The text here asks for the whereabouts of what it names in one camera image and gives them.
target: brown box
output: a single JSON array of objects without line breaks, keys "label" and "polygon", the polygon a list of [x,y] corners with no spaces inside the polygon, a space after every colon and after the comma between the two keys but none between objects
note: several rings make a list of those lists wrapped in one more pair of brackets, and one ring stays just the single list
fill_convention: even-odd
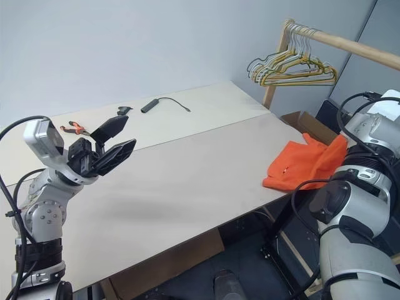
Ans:
[{"label": "brown box", "polygon": [[131,300],[224,251],[213,229],[101,281],[107,300]]},{"label": "brown box", "polygon": [[338,136],[308,112],[302,114],[300,111],[292,112],[281,116],[281,119],[301,133],[309,133],[312,138],[325,145],[329,145]]}]

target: gray wall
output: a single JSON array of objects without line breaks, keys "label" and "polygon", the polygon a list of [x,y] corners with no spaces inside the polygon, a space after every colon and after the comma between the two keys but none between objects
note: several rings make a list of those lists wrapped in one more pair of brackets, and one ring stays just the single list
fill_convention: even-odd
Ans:
[{"label": "gray wall", "polygon": [[[261,101],[247,64],[287,18],[354,39],[372,0],[0,0],[0,126],[233,80]],[[346,53],[322,44],[340,68]],[[280,87],[272,110],[315,113],[329,87]]]},{"label": "gray wall", "polygon": [[[359,42],[400,55],[400,1],[378,0]],[[342,103],[347,97],[363,91],[381,94],[388,89],[400,91],[400,72],[368,59],[352,55],[334,88],[331,99]],[[354,111],[362,99],[345,108]]]}]

